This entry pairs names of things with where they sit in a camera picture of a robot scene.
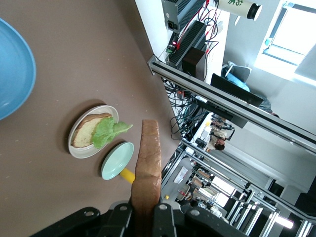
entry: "tabletop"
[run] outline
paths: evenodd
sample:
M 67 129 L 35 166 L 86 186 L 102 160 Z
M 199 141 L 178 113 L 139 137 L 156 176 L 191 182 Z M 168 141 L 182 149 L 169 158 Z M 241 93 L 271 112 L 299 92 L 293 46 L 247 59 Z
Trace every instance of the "tabletop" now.
M 170 138 L 174 116 L 158 76 L 146 62 L 152 50 L 134 0 L 2 0 L 0 17 L 26 40 L 37 77 L 28 100 L 0 120 L 1 236 L 29 236 L 87 206 L 104 213 L 130 197 L 120 176 L 105 181 L 104 157 L 132 142 L 134 171 L 143 119 L 159 122 L 162 166 L 179 141 Z M 99 153 L 69 154 L 75 121 L 97 105 L 117 109 L 133 124 Z

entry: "lettuce leaf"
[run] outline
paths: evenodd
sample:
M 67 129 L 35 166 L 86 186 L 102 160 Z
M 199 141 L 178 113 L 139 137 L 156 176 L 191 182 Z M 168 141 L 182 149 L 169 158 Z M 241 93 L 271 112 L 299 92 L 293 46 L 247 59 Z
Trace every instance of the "lettuce leaf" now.
M 102 119 L 95 128 L 92 136 L 92 142 L 95 148 L 101 148 L 105 144 L 110 143 L 113 139 L 123 133 L 127 132 L 133 125 L 125 122 L 114 123 L 114 118 Z

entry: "window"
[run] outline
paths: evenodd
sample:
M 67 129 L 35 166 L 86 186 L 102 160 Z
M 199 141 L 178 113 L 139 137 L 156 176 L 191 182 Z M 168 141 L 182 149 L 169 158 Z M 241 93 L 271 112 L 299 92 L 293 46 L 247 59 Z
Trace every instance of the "window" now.
M 316 9 L 285 2 L 263 53 L 299 65 L 316 43 Z

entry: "white plate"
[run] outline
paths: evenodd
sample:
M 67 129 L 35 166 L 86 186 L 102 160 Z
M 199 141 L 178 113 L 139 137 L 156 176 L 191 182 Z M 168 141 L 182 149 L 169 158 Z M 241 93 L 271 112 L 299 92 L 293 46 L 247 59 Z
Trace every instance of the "white plate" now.
M 134 145 L 124 142 L 114 147 L 104 159 L 101 167 L 101 175 L 105 180 L 117 176 L 129 163 L 134 153 Z
M 73 147 L 71 145 L 71 140 L 72 137 L 74 135 L 74 132 L 76 130 L 76 128 L 78 127 L 78 125 L 80 124 L 80 122 L 87 116 L 87 115 L 99 115 L 99 114 L 103 114 L 103 113 L 109 113 L 112 115 L 112 117 L 114 118 L 114 122 L 117 123 L 119 121 L 119 114 L 117 112 L 117 110 L 109 105 L 101 105 L 101 106 L 97 106 L 92 108 L 91 110 L 88 110 L 87 112 L 85 112 L 74 124 L 73 128 L 70 131 L 69 137 L 68 137 L 68 149 L 71 155 L 73 155 L 76 158 L 87 158 L 90 157 L 96 153 L 98 153 L 100 150 L 102 150 L 102 148 L 104 148 L 106 146 L 106 144 L 101 147 L 101 148 L 95 148 L 93 145 L 84 147 L 84 148 L 76 148 Z

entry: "black box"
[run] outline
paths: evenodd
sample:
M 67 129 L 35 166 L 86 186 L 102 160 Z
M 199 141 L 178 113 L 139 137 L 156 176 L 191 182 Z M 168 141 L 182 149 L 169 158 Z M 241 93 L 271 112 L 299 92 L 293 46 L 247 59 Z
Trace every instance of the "black box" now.
M 183 72 L 204 81 L 205 52 L 196 48 L 190 48 L 182 60 Z

